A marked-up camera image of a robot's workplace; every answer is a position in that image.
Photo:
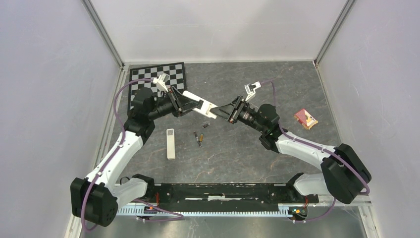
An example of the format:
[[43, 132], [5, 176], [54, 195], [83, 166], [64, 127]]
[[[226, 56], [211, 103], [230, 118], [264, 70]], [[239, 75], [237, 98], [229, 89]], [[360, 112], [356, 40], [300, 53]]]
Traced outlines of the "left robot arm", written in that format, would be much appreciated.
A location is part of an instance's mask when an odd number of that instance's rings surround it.
[[118, 209], [136, 198], [144, 202], [154, 199], [156, 189], [149, 185], [153, 179], [131, 178], [117, 186], [120, 174], [148, 141], [156, 119], [168, 114], [180, 117], [203, 104], [203, 99], [187, 96], [173, 87], [160, 98], [156, 98], [150, 88], [138, 90], [127, 121], [111, 150], [85, 178], [75, 178], [70, 185], [72, 214], [81, 218], [84, 228], [87, 221], [95, 226], [108, 226]]

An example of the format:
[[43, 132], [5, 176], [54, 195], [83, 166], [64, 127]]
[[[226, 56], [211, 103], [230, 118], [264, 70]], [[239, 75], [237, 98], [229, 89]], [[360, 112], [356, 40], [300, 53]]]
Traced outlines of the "red white remote control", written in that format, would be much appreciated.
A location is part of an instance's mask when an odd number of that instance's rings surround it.
[[207, 118], [211, 118], [211, 119], [217, 118], [217, 115], [211, 112], [211, 109], [217, 107], [216, 104], [209, 102], [206, 99], [203, 99], [189, 91], [184, 91], [182, 95], [199, 103], [199, 106], [197, 108], [194, 108], [193, 111]]

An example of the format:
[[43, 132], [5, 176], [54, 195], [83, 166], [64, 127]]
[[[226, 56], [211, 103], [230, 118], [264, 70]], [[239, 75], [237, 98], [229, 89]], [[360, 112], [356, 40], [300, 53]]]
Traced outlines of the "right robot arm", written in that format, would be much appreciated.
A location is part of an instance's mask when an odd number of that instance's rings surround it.
[[358, 195], [369, 194], [371, 174], [350, 145], [323, 145], [296, 136], [280, 125], [274, 105], [263, 104], [255, 110], [239, 96], [210, 111], [231, 124], [240, 121], [259, 131], [265, 149], [295, 157], [320, 170], [319, 174], [300, 173], [289, 180], [286, 196], [290, 201], [299, 202], [306, 195], [316, 194], [331, 195], [350, 204]]

